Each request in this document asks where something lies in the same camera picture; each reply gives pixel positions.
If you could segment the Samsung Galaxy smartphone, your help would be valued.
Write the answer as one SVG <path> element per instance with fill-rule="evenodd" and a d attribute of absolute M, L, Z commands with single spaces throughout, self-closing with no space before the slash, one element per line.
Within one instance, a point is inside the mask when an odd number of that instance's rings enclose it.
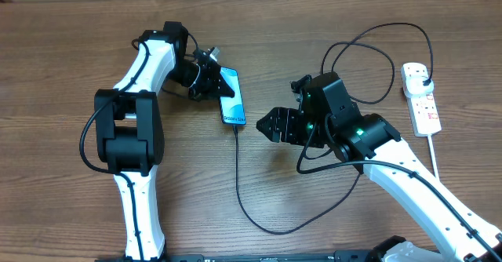
<path fill-rule="evenodd" d="M 238 80 L 238 72 L 231 68 L 222 67 L 220 73 L 225 82 L 235 93 L 233 97 L 222 96 L 220 98 L 222 123 L 232 126 L 244 126 L 246 124 L 246 117 Z"/>

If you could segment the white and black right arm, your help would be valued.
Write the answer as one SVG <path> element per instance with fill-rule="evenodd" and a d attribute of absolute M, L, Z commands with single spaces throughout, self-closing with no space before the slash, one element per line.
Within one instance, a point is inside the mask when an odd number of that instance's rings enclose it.
<path fill-rule="evenodd" d="M 427 233 L 444 261 L 499 261 L 501 231 L 463 204 L 378 114 L 361 115 L 337 73 L 292 82 L 297 109 L 275 107 L 256 123 L 273 142 L 329 147 L 335 167 L 354 166 Z"/>

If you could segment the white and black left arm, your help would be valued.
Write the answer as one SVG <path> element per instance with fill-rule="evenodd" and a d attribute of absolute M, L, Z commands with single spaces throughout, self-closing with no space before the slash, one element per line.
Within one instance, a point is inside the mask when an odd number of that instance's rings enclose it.
<path fill-rule="evenodd" d="M 189 100 L 218 100 L 223 124 L 246 124 L 236 70 L 218 63 L 218 49 L 187 53 L 192 35 L 180 22 L 146 30 L 132 44 L 136 59 L 112 89 L 100 89 L 88 123 L 96 127 L 103 173 L 118 186 L 125 217 L 124 261 L 166 261 L 158 216 L 156 177 L 165 151 L 158 95 L 166 82 L 187 88 Z"/>

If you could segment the white charger plug adapter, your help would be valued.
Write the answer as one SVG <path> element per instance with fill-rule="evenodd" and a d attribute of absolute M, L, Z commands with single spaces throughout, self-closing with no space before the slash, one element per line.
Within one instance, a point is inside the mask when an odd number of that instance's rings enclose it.
<path fill-rule="evenodd" d="M 435 85 L 433 81 L 428 81 L 427 78 L 421 76 L 406 76 L 403 82 L 403 91 L 408 98 L 427 95 L 432 93 L 434 88 Z"/>

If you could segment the white power strip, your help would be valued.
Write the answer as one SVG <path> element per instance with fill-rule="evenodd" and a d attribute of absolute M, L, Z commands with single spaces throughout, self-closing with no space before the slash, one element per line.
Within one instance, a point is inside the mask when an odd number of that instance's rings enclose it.
<path fill-rule="evenodd" d="M 405 81 L 406 76 L 429 78 L 426 66 L 415 62 L 403 64 L 401 76 L 402 82 Z M 432 136 L 442 130 L 433 92 L 416 98 L 406 97 L 406 99 L 416 136 Z"/>

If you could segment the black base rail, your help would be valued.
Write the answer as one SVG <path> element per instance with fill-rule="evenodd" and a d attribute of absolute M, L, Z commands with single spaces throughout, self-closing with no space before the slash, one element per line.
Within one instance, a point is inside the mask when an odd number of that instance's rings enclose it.
<path fill-rule="evenodd" d="M 303 253 L 282 255 L 237 255 L 205 257 L 202 254 L 164 256 L 151 261 L 166 262 L 341 262 L 382 261 L 390 248 L 337 250 L 334 253 Z"/>

